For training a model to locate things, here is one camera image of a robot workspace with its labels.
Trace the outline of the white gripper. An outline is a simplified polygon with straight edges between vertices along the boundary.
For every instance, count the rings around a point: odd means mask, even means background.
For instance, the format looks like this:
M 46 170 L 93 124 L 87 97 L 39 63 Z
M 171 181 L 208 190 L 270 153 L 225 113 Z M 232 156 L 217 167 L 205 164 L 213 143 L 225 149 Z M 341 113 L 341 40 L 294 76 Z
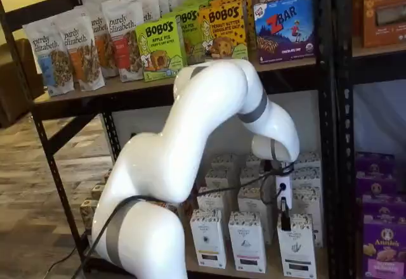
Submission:
M 286 164 L 281 168 L 279 175 L 275 177 L 277 207 L 280 213 L 281 229 L 291 231 L 291 220 L 289 209 L 292 208 L 292 183 L 291 183 L 292 164 Z

